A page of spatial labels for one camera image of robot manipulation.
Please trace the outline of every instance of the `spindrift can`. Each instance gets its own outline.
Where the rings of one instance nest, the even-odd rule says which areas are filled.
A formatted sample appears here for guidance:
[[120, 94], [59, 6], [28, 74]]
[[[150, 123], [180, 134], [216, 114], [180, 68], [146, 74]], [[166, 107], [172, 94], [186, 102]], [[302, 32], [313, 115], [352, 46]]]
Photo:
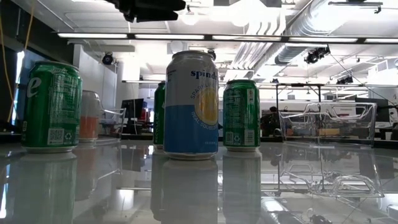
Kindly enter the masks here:
[[22, 145], [29, 152], [71, 151], [79, 142], [81, 78], [78, 69], [37, 62], [26, 91]]
[[183, 51], [167, 67], [165, 152], [209, 159], [218, 150], [218, 70], [210, 54]]
[[224, 146], [255, 151], [260, 146], [260, 98], [253, 80], [232, 80], [224, 91]]
[[163, 149], [165, 94], [165, 82], [161, 82], [155, 91], [154, 144], [157, 149]]

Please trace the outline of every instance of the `green soda can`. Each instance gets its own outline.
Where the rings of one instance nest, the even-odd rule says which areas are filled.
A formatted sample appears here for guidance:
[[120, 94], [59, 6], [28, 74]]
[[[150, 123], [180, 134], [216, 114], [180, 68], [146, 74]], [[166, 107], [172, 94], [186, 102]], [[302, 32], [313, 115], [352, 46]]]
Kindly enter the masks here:
[[22, 146], [28, 152], [71, 151], [79, 142], [82, 80], [76, 67], [36, 62], [26, 91]]
[[157, 149], [163, 149], [165, 96], [166, 96], [165, 82], [162, 81], [159, 83], [155, 91], [154, 144]]
[[253, 80], [231, 80], [224, 91], [223, 143], [230, 151], [260, 146], [260, 97]]

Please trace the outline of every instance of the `ceiling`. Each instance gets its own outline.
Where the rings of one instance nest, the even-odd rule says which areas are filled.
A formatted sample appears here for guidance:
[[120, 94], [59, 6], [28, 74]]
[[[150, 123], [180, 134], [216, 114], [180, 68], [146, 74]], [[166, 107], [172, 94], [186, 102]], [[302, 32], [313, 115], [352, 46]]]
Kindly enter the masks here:
[[[26, 11], [30, 11], [31, 0], [13, 1]], [[194, 16], [186, 16], [185, 11], [180, 11], [178, 13], [181, 16], [177, 21], [130, 23], [124, 20], [123, 15], [112, 4], [102, 1], [37, 0], [34, 16], [58, 32], [247, 34], [250, 33], [252, 22], [257, 22], [256, 19], [264, 20], [263, 17], [266, 15], [267, 20], [273, 21], [280, 16], [289, 22], [308, 3], [308, 0], [289, 0], [286, 2], [294, 2], [294, 8], [278, 9], [275, 12], [275, 9], [255, 5], [256, 0], [245, 1], [251, 1], [252, 4], [238, 5], [240, 3], [237, 2], [228, 7], [219, 7], [213, 6], [213, 2], [209, 0], [195, 1], [201, 5], [191, 8], [195, 13]], [[380, 1], [384, 3], [384, 6], [379, 14], [373, 13], [373, 9], [353, 14], [330, 35], [383, 37], [398, 35], [398, 2], [394, 0]], [[324, 20], [317, 21], [321, 25], [331, 23], [336, 19], [333, 14], [323, 17]], [[247, 18], [253, 20], [250, 21], [249, 26], [239, 24]], [[187, 20], [189, 22], [196, 20], [197, 22], [194, 26], [190, 26], [187, 25], [189, 23]], [[169, 41], [90, 40], [81, 43], [84, 44], [85, 51], [98, 58], [101, 58], [105, 51], [114, 50], [117, 50], [114, 55], [118, 60], [128, 61], [131, 57], [138, 58], [141, 75], [152, 80], [153, 77], [159, 77], [151, 78], [153, 74], [165, 73], [172, 55], [170, 52], [167, 53]], [[237, 42], [188, 42], [186, 44], [189, 49], [215, 49], [216, 63], [219, 65], [231, 63], [242, 46]], [[383, 61], [383, 57], [398, 55], [398, 47], [395, 45], [330, 45], [330, 50], [331, 55], [311, 65], [303, 62], [304, 52], [295, 57], [288, 67], [284, 67], [280, 72], [272, 73], [264, 82], [269, 82], [270, 78], [278, 78], [279, 82], [287, 83], [335, 82], [330, 81], [330, 77], [349, 68], [353, 68], [353, 74], [365, 82], [369, 67]]]

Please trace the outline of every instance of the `can lid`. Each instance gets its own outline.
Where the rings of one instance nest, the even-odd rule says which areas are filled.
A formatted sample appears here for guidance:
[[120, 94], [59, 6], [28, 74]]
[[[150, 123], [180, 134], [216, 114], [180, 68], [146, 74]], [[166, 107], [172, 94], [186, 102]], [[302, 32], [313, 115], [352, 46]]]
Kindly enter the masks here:
[[214, 57], [211, 54], [206, 53], [206, 52], [201, 52], [199, 50], [183, 50], [183, 51], [173, 54], [172, 58], [174, 58], [178, 55], [181, 55], [181, 54], [202, 54], [202, 55], [206, 55], [207, 57], [210, 57], [212, 60], [214, 60]]
[[46, 64], [46, 65], [53, 65], [53, 64], [64, 65], [64, 66], [68, 66], [68, 67], [74, 68], [74, 69], [76, 69], [76, 70], [79, 71], [79, 68], [78, 68], [78, 67], [73, 66], [73, 65], [70, 65], [70, 64], [67, 64], [67, 63], [62, 63], [62, 62], [38, 61], [38, 62], [35, 63], [35, 65], [39, 65], [39, 64], [40, 64], [40, 65], [43, 65], [43, 64]]
[[228, 84], [231, 84], [231, 83], [253, 83], [253, 84], [256, 84], [256, 81], [254, 81], [254, 80], [240, 80], [240, 79], [238, 79], [238, 80], [230, 80], [230, 81], [228, 81], [226, 84], [228, 85]]

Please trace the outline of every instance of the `glossy table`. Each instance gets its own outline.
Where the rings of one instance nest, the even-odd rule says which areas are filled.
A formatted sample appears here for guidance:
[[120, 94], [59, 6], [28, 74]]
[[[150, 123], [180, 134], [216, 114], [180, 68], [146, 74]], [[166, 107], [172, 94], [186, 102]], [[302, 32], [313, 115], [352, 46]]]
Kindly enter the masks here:
[[220, 146], [209, 161], [174, 161], [150, 141], [80, 144], [60, 154], [0, 145], [0, 222], [398, 223], [398, 152], [375, 150], [384, 198], [333, 198], [296, 182], [278, 185], [273, 153], [281, 147]]

